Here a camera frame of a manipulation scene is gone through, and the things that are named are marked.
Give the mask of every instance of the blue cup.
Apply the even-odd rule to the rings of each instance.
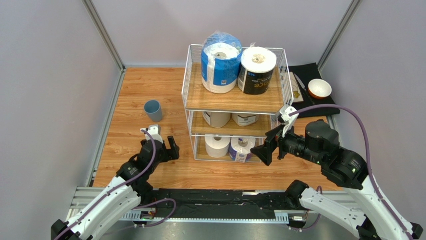
[[[154,122],[158,123],[163,119],[163,112],[161,111],[161,105],[157,100],[150,100],[143,106],[145,113]]]

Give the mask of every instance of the black mat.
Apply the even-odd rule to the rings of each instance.
[[[313,79],[322,79],[320,72],[318,71],[318,66],[316,63],[311,63],[307,65],[301,65],[301,66],[290,66],[289,67],[290,72],[293,72],[295,75],[297,75],[300,80],[303,82],[303,84],[306,86],[306,89],[308,89],[308,84]],[[304,109],[307,107],[312,106],[313,104],[309,100],[306,92],[302,90],[302,87],[299,85],[300,88],[300,94],[303,96],[303,102],[293,103],[293,107],[297,110]],[[332,99],[331,96],[325,98],[325,99],[314,99],[313,101],[315,105],[321,105],[321,104],[336,104],[335,101]],[[340,110],[336,108],[320,108],[320,109],[314,109],[311,111],[304,112],[299,115],[300,118],[309,118],[309,117],[320,117],[320,116],[331,116],[334,114],[340,114]]]
[[[257,195],[244,195],[252,190],[196,190],[159,189],[146,197],[149,204],[155,200],[171,198],[177,203],[173,218],[183,219],[275,219],[275,210],[306,209],[288,203],[284,192],[264,192]],[[163,202],[156,206],[156,217],[164,218],[173,209],[173,204]]]

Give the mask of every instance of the plastic wrap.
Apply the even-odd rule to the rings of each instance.
[[[237,84],[243,47],[234,36],[215,32],[207,38],[201,52],[204,87],[215,94],[225,94]]]

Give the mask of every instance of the toilet paper roll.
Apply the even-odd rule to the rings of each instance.
[[[216,136],[212,134],[205,135],[205,150],[212,158],[225,157],[230,148],[230,137]]]
[[[260,115],[247,113],[232,113],[232,119],[241,127],[252,125],[259,121]]]
[[[263,47],[249,47],[241,57],[238,87],[245,94],[264,94],[277,65],[277,55]]]
[[[210,127],[222,128],[230,121],[231,113],[204,111],[202,117]]]
[[[218,42],[201,53],[201,75],[204,87],[215,94],[234,89],[240,70],[241,52],[234,46]]]
[[[232,160],[239,163],[246,163],[252,158],[250,150],[256,146],[256,138],[238,138],[231,139],[229,147],[229,156]]]

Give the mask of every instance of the black packaged roll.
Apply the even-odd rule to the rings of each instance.
[[[263,47],[250,47],[242,53],[238,87],[248,95],[264,94],[271,83],[277,55]]]

